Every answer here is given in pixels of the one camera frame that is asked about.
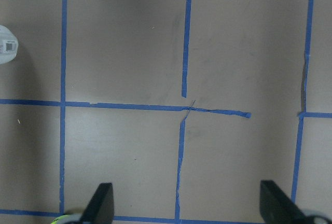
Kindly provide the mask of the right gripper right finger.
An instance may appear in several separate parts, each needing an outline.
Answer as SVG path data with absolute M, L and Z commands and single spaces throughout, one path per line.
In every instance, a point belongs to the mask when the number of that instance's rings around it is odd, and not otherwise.
M 304 213 L 272 180 L 260 182 L 260 215 L 264 223 L 306 223 Z

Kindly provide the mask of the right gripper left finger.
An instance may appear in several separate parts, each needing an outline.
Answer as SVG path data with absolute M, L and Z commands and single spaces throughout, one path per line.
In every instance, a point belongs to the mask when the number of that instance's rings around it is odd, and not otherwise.
M 112 223 L 114 193 L 112 183 L 101 183 L 85 208 L 78 223 Z

